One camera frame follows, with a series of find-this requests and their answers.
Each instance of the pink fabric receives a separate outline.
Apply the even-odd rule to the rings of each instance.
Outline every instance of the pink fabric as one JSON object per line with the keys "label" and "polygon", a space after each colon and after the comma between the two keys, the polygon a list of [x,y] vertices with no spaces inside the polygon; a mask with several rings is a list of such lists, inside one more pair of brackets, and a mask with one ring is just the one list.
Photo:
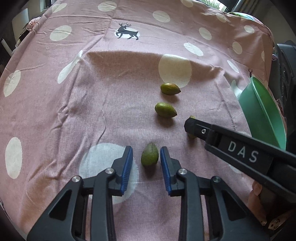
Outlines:
{"label": "pink fabric", "polygon": [[[115,9],[102,11],[115,5],[57,1],[60,5],[33,26],[0,79],[0,197],[26,233],[68,180],[80,174],[90,148],[103,143],[132,146],[138,167],[135,190],[114,204],[118,240],[177,240],[180,198],[167,195],[160,164],[154,175],[141,167],[141,153],[151,141],[167,146],[196,175],[222,177],[244,202],[252,190],[249,177],[208,153],[204,141],[188,139],[183,125],[194,115],[249,133],[230,84],[235,81],[243,90],[248,68],[267,83],[269,30],[197,1],[114,2]],[[138,40],[116,36],[126,22]],[[176,72],[172,66],[182,67]],[[179,74],[171,80],[184,85],[177,96],[160,92],[167,73]],[[171,103],[178,115],[158,117],[157,102]],[[90,174],[96,171],[89,167]]]}

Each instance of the green fruit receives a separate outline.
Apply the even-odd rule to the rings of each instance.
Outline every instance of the green fruit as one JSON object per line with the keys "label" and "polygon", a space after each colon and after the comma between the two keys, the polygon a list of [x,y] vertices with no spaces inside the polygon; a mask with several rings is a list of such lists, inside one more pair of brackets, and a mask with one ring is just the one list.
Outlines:
{"label": "green fruit", "polygon": [[176,110],[168,103],[160,102],[155,106],[155,111],[158,115],[166,118],[172,118],[177,115]]}
{"label": "green fruit", "polygon": [[149,143],[142,152],[141,163],[143,166],[155,165],[158,161],[158,149],[153,143]]}
{"label": "green fruit", "polygon": [[195,139],[195,138],[196,138],[196,137],[195,137],[194,135],[192,135],[192,134],[187,133],[187,135],[188,135],[190,138],[192,138],[192,139]]}
{"label": "green fruit", "polygon": [[160,90],[166,95],[176,95],[181,92],[180,88],[177,85],[171,83],[162,84],[160,86]]}

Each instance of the deer silhouette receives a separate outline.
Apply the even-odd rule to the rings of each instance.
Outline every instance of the deer silhouette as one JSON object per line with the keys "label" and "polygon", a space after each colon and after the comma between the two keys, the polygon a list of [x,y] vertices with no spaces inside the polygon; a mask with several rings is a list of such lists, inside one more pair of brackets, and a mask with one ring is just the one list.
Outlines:
{"label": "deer silhouette", "polygon": [[118,39],[120,39],[123,34],[129,34],[130,37],[128,39],[131,39],[132,37],[136,37],[136,40],[139,39],[137,36],[138,31],[133,32],[133,31],[126,30],[126,27],[130,27],[131,25],[125,24],[125,26],[124,26],[123,23],[120,23],[119,25],[120,25],[120,28],[118,29],[118,32],[116,32],[116,36],[118,36],[118,34],[120,34]]}

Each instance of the silver screw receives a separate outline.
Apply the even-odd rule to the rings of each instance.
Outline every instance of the silver screw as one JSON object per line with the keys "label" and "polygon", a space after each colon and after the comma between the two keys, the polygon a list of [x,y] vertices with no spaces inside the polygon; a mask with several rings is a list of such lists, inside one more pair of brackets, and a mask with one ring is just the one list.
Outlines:
{"label": "silver screw", "polygon": [[80,181],[80,177],[79,177],[79,176],[74,176],[74,177],[72,177],[72,182],[77,183],[77,182],[79,182],[79,181]]}
{"label": "silver screw", "polygon": [[187,170],[185,168],[181,168],[178,171],[181,175],[185,175],[187,173]]}
{"label": "silver screw", "polygon": [[113,168],[107,168],[106,170],[105,170],[105,173],[107,173],[107,174],[112,174],[114,172],[114,169]]}
{"label": "silver screw", "polygon": [[214,176],[214,177],[213,177],[213,181],[214,181],[215,183],[219,183],[219,182],[221,182],[221,178],[220,178],[220,177],[217,177],[217,176]]}

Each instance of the green bowl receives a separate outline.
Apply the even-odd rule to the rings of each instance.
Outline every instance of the green bowl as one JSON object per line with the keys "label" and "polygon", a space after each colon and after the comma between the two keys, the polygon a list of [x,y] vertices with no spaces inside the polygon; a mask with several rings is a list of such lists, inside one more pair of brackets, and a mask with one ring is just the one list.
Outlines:
{"label": "green bowl", "polygon": [[286,133],[281,115],[271,95],[258,79],[251,77],[251,82],[239,97],[239,104],[253,138],[286,149]]}

